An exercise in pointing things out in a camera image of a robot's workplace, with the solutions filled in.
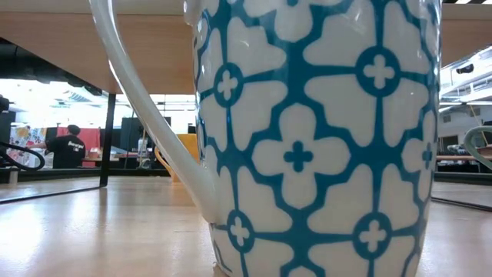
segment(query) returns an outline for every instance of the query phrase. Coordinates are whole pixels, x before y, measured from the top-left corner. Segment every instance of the black t-shirt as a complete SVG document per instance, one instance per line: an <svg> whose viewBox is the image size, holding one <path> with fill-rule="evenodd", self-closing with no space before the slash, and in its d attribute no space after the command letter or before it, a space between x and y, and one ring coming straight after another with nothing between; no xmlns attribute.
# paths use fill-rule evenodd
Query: black t-shirt
<svg viewBox="0 0 492 277"><path fill-rule="evenodd" d="M46 141L48 151L55 153L54 169L76 169L85 157L85 144L75 135L64 135Z"/></svg>

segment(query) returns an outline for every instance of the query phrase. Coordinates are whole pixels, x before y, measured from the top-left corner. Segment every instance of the wooden tabletop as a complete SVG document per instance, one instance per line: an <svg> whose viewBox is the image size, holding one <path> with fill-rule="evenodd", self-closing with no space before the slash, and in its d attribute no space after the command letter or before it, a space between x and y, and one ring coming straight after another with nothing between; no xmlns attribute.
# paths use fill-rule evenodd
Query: wooden tabletop
<svg viewBox="0 0 492 277"><path fill-rule="evenodd" d="M492 204L491 187L458 186L435 190ZM107 189L0 205L0 276L219 277L214 261L207 223L168 178L110 177ZM417 276L490 272L492 215L434 203Z"/></svg>

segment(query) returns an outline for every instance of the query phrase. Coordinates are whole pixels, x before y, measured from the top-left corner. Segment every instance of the blue and white pattern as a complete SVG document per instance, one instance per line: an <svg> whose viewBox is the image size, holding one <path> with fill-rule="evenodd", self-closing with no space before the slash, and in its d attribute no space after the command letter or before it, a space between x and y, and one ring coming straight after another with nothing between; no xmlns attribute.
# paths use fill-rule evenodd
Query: blue and white pattern
<svg viewBox="0 0 492 277"><path fill-rule="evenodd" d="M413 276L437 142L440 1L203 0L217 260L238 276Z"/></svg>

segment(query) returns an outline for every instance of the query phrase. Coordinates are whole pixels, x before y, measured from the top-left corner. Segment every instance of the mug handle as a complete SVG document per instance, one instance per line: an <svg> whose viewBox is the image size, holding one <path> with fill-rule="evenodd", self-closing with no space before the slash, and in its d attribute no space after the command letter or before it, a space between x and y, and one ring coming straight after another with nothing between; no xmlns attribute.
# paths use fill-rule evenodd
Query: mug handle
<svg viewBox="0 0 492 277"><path fill-rule="evenodd" d="M217 207L212 175L191 157L169 124L163 119L138 77L121 42L113 0L89 0L109 65L121 90L126 94L147 133L164 154L179 179L183 181L204 219L216 223Z"/></svg>
<svg viewBox="0 0 492 277"><path fill-rule="evenodd" d="M471 141L471 139L478 133L478 132L492 132L492 126L479 126L471 129L470 131L467 132L467 134L464 136L464 147L470 153L474 158L477 159L477 161L481 162L485 166L487 166L489 169L492 169L492 162L484 158L475 148L475 145Z"/></svg>

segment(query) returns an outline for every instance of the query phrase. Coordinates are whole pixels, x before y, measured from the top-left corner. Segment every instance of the man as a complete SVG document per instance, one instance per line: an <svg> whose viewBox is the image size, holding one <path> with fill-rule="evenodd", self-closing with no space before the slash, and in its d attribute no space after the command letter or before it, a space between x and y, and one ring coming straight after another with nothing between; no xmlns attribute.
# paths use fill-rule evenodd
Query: man
<svg viewBox="0 0 492 277"><path fill-rule="evenodd" d="M68 135L49 139L46 143L28 146L30 149L47 149L54 153L54 169L76 169L82 166L85 157L85 144L77 137L80 128L77 125L68 126Z"/></svg>

